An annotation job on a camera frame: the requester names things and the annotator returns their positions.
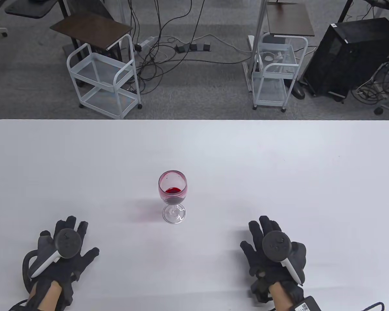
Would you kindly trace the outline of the person's left hand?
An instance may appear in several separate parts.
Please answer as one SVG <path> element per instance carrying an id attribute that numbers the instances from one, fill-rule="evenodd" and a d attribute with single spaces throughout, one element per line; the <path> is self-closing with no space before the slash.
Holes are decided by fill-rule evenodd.
<path id="1" fill-rule="evenodd" d="M 81 254 L 88 222 L 82 221 L 76 228 L 76 217 L 68 216 L 58 220 L 54 233 L 48 230 L 40 233 L 37 248 L 28 252 L 22 262 L 23 283 L 31 296 L 22 306 L 22 310 L 45 310 L 45 298 L 51 287 L 60 287 L 56 301 L 50 310 L 64 311 L 73 302 L 73 282 L 99 255 L 97 247 L 84 255 Z"/>

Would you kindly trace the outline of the person's right hand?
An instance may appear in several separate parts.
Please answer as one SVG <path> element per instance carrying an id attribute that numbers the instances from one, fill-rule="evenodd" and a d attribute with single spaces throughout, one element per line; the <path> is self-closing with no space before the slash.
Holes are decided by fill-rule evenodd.
<path id="1" fill-rule="evenodd" d="M 291 241 L 279 224 L 260 216 L 259 221 L 248 223 L 253 245 L 242 241 L 240 247 L 249 264 L 249 274 L 257 280 L 251 292 L 260 303 L 274 300 L 270 286 L 279 283 L 287 296 L 296 305 L 304 301 L 304 268 L 307 263 L 307 248 L 303 243 Z"/>

